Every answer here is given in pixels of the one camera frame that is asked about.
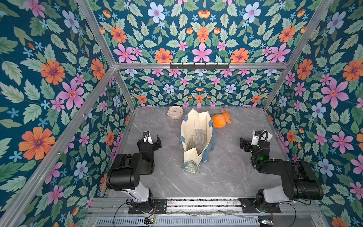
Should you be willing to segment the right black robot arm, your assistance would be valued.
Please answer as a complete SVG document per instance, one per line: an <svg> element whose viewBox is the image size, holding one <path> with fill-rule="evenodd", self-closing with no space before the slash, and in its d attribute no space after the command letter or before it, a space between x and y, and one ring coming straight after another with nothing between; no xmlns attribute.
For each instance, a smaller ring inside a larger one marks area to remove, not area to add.
<svg viewBox="0 0 363 227"><path fill-rule="evenodd" d="M253 131L252 139L240 139L240 148L251 154L251 165L261 174L281 178L281 185L258 190L255 199L240 198L244 212L278 213L279 204L293 201L311 205L312 201L323 199L321 183L305 161L290 161L270 158L268 131Z"/></svg>

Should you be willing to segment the cream canvas tote bag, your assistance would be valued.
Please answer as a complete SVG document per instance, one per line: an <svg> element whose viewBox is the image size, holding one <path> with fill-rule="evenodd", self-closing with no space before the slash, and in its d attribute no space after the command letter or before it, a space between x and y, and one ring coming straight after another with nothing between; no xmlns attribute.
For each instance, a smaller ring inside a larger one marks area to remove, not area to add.
<svg viewBox="0 0 363 227"><path fill-rule="evenodd" d="M216 143L214 123L208 111L192 109L181 123L180 143L183 146L182 169L197 173L201 163L209 162L209 154Z"/></svg>

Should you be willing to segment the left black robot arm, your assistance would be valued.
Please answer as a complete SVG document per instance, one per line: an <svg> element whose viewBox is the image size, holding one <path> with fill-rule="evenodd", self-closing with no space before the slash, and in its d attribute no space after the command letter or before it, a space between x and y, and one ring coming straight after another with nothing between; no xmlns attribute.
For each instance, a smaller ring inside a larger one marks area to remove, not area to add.
<svg viewBox="0 0 363 227"><path fill-rule="evenodd" d="M110 167L106 179L107 189L126 194L127 204L148 214L156 209L150 189L141 183L142 175L152 175L155 169L154 154L162 147L160 137L152 141L149 132L137 142L138 153L118 154Z"/></svg>

